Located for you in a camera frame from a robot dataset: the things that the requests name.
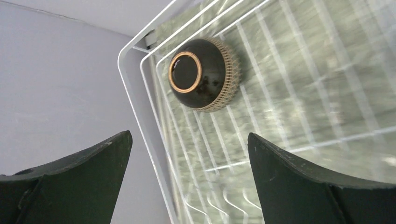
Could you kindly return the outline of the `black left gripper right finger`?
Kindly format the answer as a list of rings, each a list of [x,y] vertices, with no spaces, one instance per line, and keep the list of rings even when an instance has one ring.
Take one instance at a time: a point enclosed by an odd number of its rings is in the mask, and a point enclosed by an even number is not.
[[[268,224],[393,224],[396,187],[342,174],[248,135],[255,187]]]

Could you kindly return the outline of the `brown patterned bowl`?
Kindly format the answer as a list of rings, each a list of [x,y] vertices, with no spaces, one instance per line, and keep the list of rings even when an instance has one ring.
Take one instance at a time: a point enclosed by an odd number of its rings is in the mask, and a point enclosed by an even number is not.
[[[196,38],[179,47],[168,67],[168,82],[176,99],[199,112],[228,105],[241,81],[235,51],[217,38]]]

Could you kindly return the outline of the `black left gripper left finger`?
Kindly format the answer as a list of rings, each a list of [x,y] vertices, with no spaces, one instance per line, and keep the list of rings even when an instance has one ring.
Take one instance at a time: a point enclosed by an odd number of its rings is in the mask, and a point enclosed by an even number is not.
[[[0,177],[3,224],[108,224],[133,138],[120,132],[61,159]]]

